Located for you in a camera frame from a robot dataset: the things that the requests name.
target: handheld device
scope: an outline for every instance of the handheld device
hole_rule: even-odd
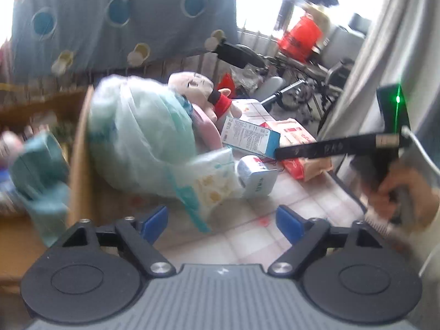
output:
[[[386,177],[390,164],[399,158],[399,149],[409,147],[412,141],[402,136],[402,127],[410,128],[410,122],[401,85],[380,87],[376,91],[376,97],[384,121],[383,132],[278,148],[275,150],[276,159],[354,155],[351,166],[364,183],[377,190]],[[414,207],[407,188],[398,187],[391,192],[390,198],[399,205],[391,222],[412,224]]]
[[[23,277],[28,330],[416,330],[406,316],[421,281],[363,222],[332,227],[279,206],[277,226],[294,246],[266,273],[259,264],[176,270],[152,246],[167,219],[161,206],[108,226],[73,225]]]

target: red bucket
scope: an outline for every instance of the red bucket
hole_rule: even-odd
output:
[[[321,35],[322,32],[316,23],[308,16],[302,16],[294,28],[278,41],[278,46],[281,53],[305,63]]]

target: table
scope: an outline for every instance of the table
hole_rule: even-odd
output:
[[[257,125],[274,120],[255,99],[234,103],[243,111],[242,120]],[[177,269],[183,263],[261,263],[267,270],[291,246],[275,224],[274,213],[280,204],[306,219],[325,218],[343,227],[363,215],[360,206],[327,173],[304,183],[283,171],[268,197],[227,200],[208,219],[212,233],[199,232],[179,201],[166,204],[169,224],[155,248]]]

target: red bag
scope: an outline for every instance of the red bag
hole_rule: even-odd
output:
[[[321,35],[322,32],[316,23],[308,16],[302,16],[294,28],[278,41],[278,46],[281,53],[305,63]]]
[[[234,81],[232,80],[232,76],[229,73],[225,73],[220,83],[217,85],[217,90],[223,89],[223,88],[229,88],[230,94],[228,98],[234,99],[237,97],[235,94],[235,85]]]

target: metal screw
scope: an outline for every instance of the metal screw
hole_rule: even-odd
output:
[[[272,264],[272,270],[277,274],[286,274],[292,271],[292,265],[286,262],[276,262]]]
[[[171,270],[171,264],[167,262],[156,262],[151,264],[151,271],[156,274],[165,274]]]

